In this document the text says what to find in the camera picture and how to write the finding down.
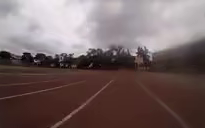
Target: running track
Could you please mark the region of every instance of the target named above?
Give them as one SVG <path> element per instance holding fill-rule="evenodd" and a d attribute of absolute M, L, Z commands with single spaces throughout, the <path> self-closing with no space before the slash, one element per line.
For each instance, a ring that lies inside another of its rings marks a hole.
<path fill-rule="evenodd" d="M 0 128 L 205 128 L 205 77 L 0 74 Z"/>

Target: sky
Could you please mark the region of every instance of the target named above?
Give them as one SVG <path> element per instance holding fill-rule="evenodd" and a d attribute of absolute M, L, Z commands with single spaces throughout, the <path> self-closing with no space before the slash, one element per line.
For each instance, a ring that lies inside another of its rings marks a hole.
<path fill-rule="evenodd" d="M 203 37 L 205 0 L 0 0 L 0 50 L 15 54 L 159 51 Z"/>

